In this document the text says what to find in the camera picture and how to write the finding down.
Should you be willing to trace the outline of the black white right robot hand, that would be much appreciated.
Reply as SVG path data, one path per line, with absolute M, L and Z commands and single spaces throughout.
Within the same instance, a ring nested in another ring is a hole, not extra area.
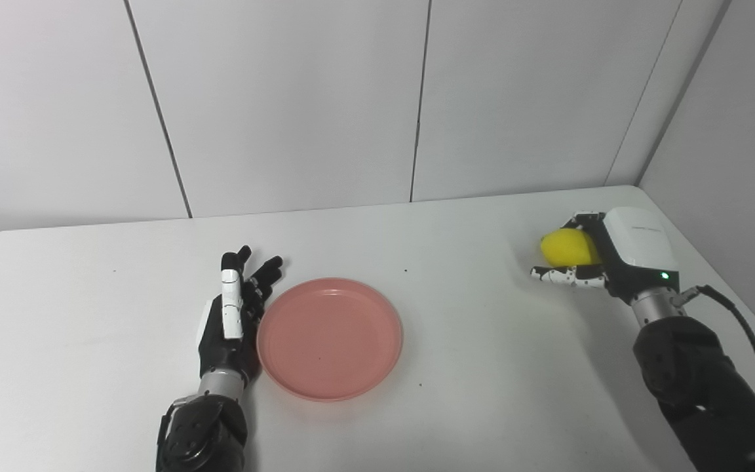
M 652 289 L 680 292 L 679 263 L 660 220 L 652 212 L 618 206 L 607 212 L 576 212 L 561 228 L 584 241 L 589 261 L 549 262 L 530 276 L 558 286 L 602 288 L 631 305 Z

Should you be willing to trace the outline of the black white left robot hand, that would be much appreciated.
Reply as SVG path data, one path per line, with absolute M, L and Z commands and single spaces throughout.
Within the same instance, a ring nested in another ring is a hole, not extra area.
M 260 373 L 257 335 L 273 287 L 282 278 L 284 259 L 275 255 L 251 275 L 244 272 L 252 255 L 248 245 L 222 254 L 220 293 L 209 304 L 198 343 L 200 375 L 230 371 L 243 386 Z

